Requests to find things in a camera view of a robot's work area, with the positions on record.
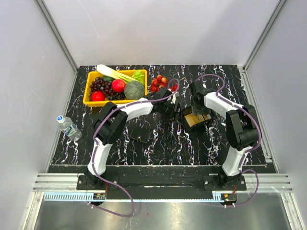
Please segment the black card box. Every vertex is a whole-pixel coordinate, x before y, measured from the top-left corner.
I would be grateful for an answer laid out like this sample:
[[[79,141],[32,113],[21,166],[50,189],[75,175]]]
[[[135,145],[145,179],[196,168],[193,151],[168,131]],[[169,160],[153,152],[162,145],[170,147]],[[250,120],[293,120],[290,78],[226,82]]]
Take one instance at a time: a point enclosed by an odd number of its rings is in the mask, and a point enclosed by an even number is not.
[[[191,107],[184,108],[181,111],[181,123],[186,132],[192,132],[205,125],[210,125],[215,117],[214,113],[194,115]]]

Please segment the black card holder wallet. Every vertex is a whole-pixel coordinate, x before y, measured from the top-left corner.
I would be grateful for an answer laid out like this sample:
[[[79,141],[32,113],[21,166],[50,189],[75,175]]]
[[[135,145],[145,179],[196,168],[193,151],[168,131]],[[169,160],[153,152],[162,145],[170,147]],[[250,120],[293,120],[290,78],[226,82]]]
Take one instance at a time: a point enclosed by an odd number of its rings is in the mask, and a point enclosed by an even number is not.
[[[135,126],[130,133],[130,138],[138,143],[147,143],[150,135],[151,130]]]

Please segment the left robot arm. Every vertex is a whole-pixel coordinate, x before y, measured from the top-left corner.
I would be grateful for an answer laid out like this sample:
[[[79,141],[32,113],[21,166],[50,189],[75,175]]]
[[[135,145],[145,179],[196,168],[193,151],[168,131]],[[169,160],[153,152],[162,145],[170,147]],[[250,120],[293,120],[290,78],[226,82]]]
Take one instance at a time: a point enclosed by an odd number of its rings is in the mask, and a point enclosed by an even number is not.
[[[179,97],[178,90],[171,92],[161,88],[156,93],[146,95],[134,102],[116,105],[108,102],[102,108],[99,118],[94,124],[94,147],[87,171],[84,173],[87,183],[93,189],[104,184],[102,174],[106,171],[106,161],[113,144],[119,139],[131,119],[152,113],[172,115]]]

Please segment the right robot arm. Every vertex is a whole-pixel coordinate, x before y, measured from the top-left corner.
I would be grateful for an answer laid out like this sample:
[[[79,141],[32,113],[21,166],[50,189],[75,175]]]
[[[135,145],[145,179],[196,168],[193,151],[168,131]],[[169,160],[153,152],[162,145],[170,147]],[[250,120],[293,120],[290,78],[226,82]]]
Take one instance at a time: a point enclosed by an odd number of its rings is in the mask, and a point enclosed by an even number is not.
[[[189,85],[191,111],[197,122],[209,122],[216,114],[225,119],[226,138],[230,144],[222,170],[213,184],[228,190],[241,180],[247,154],[260,143],[261,131],[255,108],[234,103],[200,81]]]

